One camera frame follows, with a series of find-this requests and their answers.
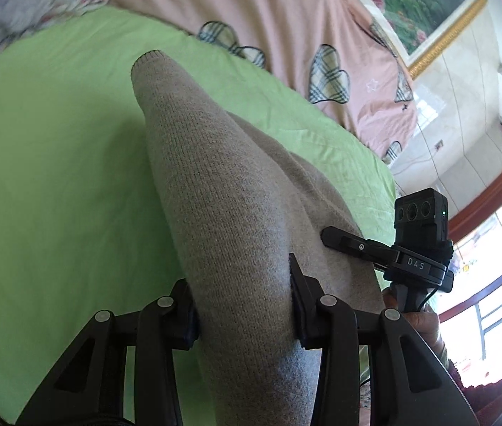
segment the window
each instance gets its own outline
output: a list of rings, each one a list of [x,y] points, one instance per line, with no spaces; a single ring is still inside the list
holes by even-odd
[[[454,288],[437,302],[465,385],[502,379],[502,174],[449,223]]]

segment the human hand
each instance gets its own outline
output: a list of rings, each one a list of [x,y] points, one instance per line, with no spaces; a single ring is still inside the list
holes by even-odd
[[[390,287],[382,291],[385,307],[398,309],[397,298],[393,295]],[[444,350],[444,341],[440,334],[440,317],[432,310],[428,303],[424,310],[420,312],[407,312],[403,317],[420,334],[425,343],[428,344],[432,352],[440,357]]]

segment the gray sweater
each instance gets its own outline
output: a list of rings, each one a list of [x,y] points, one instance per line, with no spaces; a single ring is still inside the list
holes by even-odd
[[[310,424],[320,352],[294,337],[288,254],[326,293],[380,312],[372,265],[323,246],[360,234],[312,165],[219,107],[172,59],[141,56],[132,83],[153,176],[202,324],[199,360],[220,426]]]

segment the tiled wall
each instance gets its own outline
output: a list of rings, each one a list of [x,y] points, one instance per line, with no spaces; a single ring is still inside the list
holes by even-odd
[[[430,184],[448,199],[448,215],[465,208],[502,172],[502,127],[496,121],[452,167]]]
[[[415,80],[419,128],[391,167],[405,192],[431,185],[497,120],[499,66],[493,21],[484,9]]]

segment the silver screw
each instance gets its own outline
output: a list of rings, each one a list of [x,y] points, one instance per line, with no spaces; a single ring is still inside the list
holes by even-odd
[[[387,309],[385,311],[385,317],[388,318],[389,320],[398,320],[401,318],[401,315],[399,314],[399,311],[396,309]]]
[[[332,295],[324,295],[320,298],[320,302],[324,306],[335,306],[335,304],[338,302],[338,300],[335,298],[335,296]]]
[[[99,311],[96,315],[95,315],[95,320],[97,322],[106,322],[107,320],[109,320],[111,318],[111,313],[109,311]]]
[[[159,307],[170,307],[174,304],[174,298],[172,296],[162,296],[156,301]]]

